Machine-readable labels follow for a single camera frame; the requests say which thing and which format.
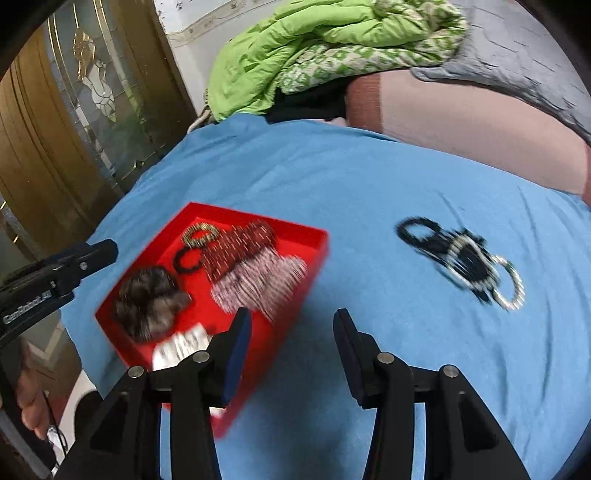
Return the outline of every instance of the jewelry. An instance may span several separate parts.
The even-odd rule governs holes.
[[[197,232],[207,232],[205,235],[199,238],[193,238]],[[209,242],[215,240],[220,235],[220,230],[212,225],[211,223],[195,223],[187,228],[181,239],[185,247],[188,248],[202,248],[205,247]]]
[[[194,266],[185,268],[181,265],[181,259],[187,252],[190,252],[193,248],[182,247],[173,258],[173,268],[179,275],[186,275],[189,273],[196,272],[201,268],[201,260],[199,260]]]
[[[408,227],[421,225],[433,233],[418,238]],[[397,226],[398,236],[428,257],[447,268],[460,284],[484,301],[489,294],[505,310],[518,310],[525,302],[525,288],[515,267],[500,255],[491,255],[484,247],[485,240],[464,229],[447,232],[428,218],[408,218]],[[507,300],[498,290],[500,277],[495,265],[503,267],[513,282],[514,295]]]
[[[269,224],[264,220],[256,220],[244,227],[236,226],[221,232],[215,243],[203,249],[201,262],[209,280],[216,282],[238,262],[274,244],[275,235]]]
[[[306,276],[306,263],[299,257],[280,256],[274,248],[238,263],[234,270],[214,283],[213,300],[226,313],[240,307],[259,310],[271,323],[291,300]]]

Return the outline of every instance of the blue bedsheet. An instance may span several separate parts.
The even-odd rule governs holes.
[[[591,417],[591,214],[578,198],[488,166],[380,135],[314,121],[267,125],[237,114],[188,135],[147,171],[90,242],[119,245],[62,318],[104,395],[124,368],[93,314],[189,201],[327,229],[331,253],[269,375],[217,442],[225,480],[362,477],[374,411],[351,398],[332,336],[347,307],[358,328],[409,365],[457,365],[523,459],[550,480]],[[485,305],[398,239],[426,216],[482,235],[521,273],[518,312]],[[509,295],[506,278],[504,292]],[[168,421],[162,474],[170,479]],[[423,477],[417,408],[413,479]]]

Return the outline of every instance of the black bracelet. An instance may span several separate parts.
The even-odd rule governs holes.
[[[179,275],[184,275],[184,274],[189,274],[189,273],[193,273],[196,272],[197,270],[199,270],[201,268],[201,260],[199,260],[199,262],[197,262],[196,265],[189,267],[189,268],[185,268],[181,265],[181,259],[184,257],[184,255],[187,252],[190,252],[191,250],[194,250],[193,248],[189,248],[189,247],[182,247],[181,250],[179,250],[176,255],[174,256],[173,259],[173,268],[175,269],[176,273],[178,273]]]
[[[408,227],[411,225],[426,226],[427,228],[432,230],[433,233],[423,238],[418,238],[408,231]],[[400,237],[400,240],[407,243],[408,245],[411,245],[412,247],[419,249],[426,249],[434,239],[441,235],[441,232],[442,229],[438,223],[433,222],[433,220],[424,217],[407,218],[405,221],[398,224],[398,226],[396,227],[396,233]]]

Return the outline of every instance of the beaded bracelet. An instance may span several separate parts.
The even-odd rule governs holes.
[[[207,232],[205,235],[200,236],[199,238],[193,238],[197,232]],[[195,223],[187,228],[181,239],[183,240],[183,244],[187,248],[203,248],[209,242],[215,240],[220,234],[220,230],[217,227],[213,226],[211,223]]]

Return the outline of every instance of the green patterned fabric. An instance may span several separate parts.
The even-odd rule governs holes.
[[[210,75],[216,120],[264,113],[275,90],[449,59],[467,30],[446,0],[293,0],[230,40]]]

